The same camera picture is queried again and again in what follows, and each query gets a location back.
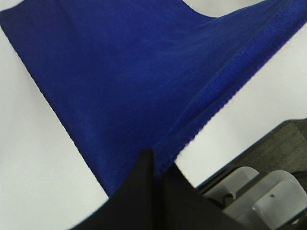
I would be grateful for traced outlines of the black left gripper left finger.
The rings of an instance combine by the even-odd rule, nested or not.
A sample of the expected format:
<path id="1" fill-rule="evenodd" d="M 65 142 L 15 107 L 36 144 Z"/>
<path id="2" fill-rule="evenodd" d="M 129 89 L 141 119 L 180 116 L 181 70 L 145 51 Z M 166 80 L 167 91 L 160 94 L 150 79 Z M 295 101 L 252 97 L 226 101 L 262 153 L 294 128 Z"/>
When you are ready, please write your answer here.
<path id="1" fill-rule="evenodd" d="M 82 230 L 163 230 L 153 183 L 154 153 L 144 149 L 120 188 L 80 223 Z"/>

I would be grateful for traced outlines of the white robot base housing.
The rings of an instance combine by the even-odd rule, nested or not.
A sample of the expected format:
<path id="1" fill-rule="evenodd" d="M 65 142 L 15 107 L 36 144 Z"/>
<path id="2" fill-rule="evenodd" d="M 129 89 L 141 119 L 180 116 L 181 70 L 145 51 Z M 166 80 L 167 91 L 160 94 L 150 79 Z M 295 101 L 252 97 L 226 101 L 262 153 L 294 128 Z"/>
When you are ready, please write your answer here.
<path id="1" fill-rule="evenodd" d="M 307 219 L 307 193 L 284 170 L 259 172 L 249 166 L 223 169 L 198 190 L 250 230 L 294 230 Z"/>

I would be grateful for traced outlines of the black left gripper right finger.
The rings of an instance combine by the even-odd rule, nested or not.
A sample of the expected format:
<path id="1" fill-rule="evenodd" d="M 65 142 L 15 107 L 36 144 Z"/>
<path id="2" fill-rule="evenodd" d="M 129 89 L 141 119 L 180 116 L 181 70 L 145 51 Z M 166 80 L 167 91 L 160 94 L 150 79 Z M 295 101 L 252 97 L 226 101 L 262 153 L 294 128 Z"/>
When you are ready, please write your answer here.
<path id="1" fill-rule="evenodd" d="M 204 198 L 173 164 L 161 181 L 160 230 L 241 230 L 242 225 Z"/>

